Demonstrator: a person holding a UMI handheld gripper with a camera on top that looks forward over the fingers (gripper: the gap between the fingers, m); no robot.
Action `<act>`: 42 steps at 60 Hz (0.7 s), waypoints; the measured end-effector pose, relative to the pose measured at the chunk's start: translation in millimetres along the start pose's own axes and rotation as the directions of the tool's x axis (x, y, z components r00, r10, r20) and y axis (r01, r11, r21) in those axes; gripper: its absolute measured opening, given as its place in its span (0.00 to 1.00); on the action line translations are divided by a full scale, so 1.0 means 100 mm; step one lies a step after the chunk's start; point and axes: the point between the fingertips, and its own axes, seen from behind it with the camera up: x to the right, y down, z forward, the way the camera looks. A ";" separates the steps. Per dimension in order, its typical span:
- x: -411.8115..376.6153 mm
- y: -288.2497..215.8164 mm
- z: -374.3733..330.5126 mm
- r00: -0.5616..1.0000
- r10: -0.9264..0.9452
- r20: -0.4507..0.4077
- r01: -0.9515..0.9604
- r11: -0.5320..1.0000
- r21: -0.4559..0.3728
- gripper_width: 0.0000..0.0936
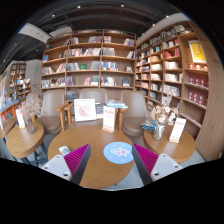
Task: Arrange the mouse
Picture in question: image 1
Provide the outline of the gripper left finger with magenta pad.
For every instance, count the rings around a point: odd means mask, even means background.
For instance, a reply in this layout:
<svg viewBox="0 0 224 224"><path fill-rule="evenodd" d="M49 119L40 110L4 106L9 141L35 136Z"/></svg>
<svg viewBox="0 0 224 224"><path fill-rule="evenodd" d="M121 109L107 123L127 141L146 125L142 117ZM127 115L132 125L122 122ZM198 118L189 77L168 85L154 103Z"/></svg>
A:
<svg viewBox="0 0 224 224"><path fill-rule="evenodd" d="M63 156L60 152L49 160L42 169L79 185L90 155L90 145L86 144L71 151L66 156Z"/></svg>

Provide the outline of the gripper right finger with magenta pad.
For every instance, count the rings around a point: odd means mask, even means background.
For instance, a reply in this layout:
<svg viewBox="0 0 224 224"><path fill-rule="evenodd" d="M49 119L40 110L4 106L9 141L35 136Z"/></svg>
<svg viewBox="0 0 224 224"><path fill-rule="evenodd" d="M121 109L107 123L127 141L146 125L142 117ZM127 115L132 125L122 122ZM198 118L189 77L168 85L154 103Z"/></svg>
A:
<svg viewBox="0 0 224 224"><path fill-rule="evenodd" d="M148 185L182 169L182 167L167 154L157 155L137 144L132 146L132 155L143 185Z"/></svg>

